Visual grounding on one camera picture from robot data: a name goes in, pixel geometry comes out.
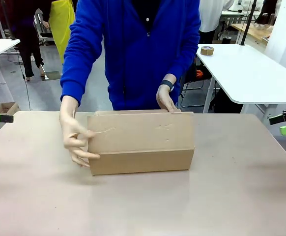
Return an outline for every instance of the black smartwatch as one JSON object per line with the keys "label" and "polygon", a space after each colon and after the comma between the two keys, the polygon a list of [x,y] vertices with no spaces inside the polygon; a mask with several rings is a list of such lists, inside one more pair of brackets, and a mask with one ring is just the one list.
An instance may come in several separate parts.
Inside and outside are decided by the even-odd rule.
{"label": "black smartwatch", "polygon": [[168,80],[163,80],[160,85],[167,85],[169,87],[169,92],[173,91],[173,84]]}

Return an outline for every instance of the beige table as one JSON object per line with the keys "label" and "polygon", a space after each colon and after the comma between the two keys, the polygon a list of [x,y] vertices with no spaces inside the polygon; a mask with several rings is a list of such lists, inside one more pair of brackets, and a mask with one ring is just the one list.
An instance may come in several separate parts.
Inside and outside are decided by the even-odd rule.
{"label": "beige table", "polygon": [[[241,43],[247,24],[231,24],[231,26],[239,31],[237,43]],[[270,34],[270,31],[257,29],[253,24],[251,24],[248,30],[245,44],[250,45],[258,51],[264,53],[267,46],[267,41],[264,40],[263,37],[267,37]]]}
{"label": "beige table", "polygon": [[0,131],[0,236],[286,236],[285,151],[253,115],[195,123],[190,171],[92,177],[58,113],[18,112]]}

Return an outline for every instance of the yellow cloth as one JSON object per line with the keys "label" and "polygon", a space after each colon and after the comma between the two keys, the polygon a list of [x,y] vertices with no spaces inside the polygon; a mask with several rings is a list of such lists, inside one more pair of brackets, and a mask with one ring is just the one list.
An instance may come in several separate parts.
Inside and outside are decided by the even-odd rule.
{"label": "yellow cloth", "polygon": [[70,25],[75,21],[72,0],[53,1],[50,10],[49,25],[61,62],[64,62],[64,52],[70,39]]}

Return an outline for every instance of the floor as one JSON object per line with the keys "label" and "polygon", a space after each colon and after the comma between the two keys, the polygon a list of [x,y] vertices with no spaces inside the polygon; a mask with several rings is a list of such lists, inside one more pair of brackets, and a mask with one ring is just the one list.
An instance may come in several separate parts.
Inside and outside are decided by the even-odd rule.
{"label": "floor", "polygon": [[[45,62],[45,71],[59,71],[61,72],[61,63],[57,53],[57,49],[52,46],[41,46],[42,58]],[[31,82],[27,83],[29,100],[27,96],[26,84],[22,78],[21,68],[23,66],[16,65],[13,62],[17,62],[18,57],[16,55],[0,55],[0,68],[4,78],[11,90],[12,96],[15,102],[17,102],[21,110],[29,110],[29,101],[31,110],[33,111],[59,111],[60,108],[60,95],[61,87],[59,80],[54,81],[41,81],[39,76],[39,70],[33,65],[33,71],[35,76]],[[94,63],[92,72],[87,81],[86,90],[87,93],[83,96],[82,104],[79,108],[81,112],[95,112],[103,110],[112,110],[111,102],[108,98],[108,82],[104,74],[105,56],[104,53]],[[192,86],[199,87],[202,82],[196,82]],[[205,93],[209,86],[209,81],[204,81],[203,89],[188,91],[184,99],[183,104],[194,105],[205,103]],[[4,94],[0,88],[0,103],[5,101]],[[201,113],[203,107],[184,108],[184,111],[193,111],[195,113]],[[286,137],[275,136],[278,142],[286,150]]]}

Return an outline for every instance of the blue hoodie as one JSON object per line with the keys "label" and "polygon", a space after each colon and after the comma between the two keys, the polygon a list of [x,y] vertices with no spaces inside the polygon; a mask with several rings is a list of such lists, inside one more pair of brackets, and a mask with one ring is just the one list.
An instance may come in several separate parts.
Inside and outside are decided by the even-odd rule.
{"label": "blue hoodie", "polygon": [[147,32],[132,0],[79,0],[64,55],[61,98],[69,95],[80,104],[104,36],[105,75],[115,110],[159,109],[156,93],[168,73],[177,78],[170,93],[176,103],[180,77],[198,49],[199,1],[161,0]]}

